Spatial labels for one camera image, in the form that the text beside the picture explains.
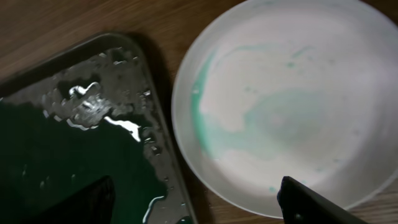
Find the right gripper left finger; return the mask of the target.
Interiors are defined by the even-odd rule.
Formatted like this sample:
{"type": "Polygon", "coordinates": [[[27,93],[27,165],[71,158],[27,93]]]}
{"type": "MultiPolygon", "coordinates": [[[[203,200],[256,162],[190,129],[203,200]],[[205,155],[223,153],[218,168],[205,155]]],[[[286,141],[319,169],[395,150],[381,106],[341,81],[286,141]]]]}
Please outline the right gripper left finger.
{"type": "Polygon", "coordinates": [[[110,224],[116,198],[106,175],[64,201],[23,222],[26,224],[110,224]]]}

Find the white plate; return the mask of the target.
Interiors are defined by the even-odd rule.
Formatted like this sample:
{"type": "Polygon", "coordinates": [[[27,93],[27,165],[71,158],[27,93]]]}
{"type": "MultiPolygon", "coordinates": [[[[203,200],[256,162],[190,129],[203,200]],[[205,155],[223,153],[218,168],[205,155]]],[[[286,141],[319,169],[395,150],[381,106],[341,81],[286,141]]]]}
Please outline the white plate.
{"type": "Polygon", "coordinates": [[[361,1],[245,1],[174,83],[180,152],[215,194],[281,218],[289,176],[351,209],[397,178],[397,24],[361,1]]]}

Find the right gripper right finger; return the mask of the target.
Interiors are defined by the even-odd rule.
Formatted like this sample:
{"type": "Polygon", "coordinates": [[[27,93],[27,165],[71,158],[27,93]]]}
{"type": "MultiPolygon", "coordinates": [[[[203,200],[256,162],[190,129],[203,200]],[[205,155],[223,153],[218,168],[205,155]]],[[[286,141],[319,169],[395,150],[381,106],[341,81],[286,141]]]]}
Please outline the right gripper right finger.
{"type": "Polygon", "coordinates": [[[368,224],[289,176],[277,201],[285,224],[368,224]]]}

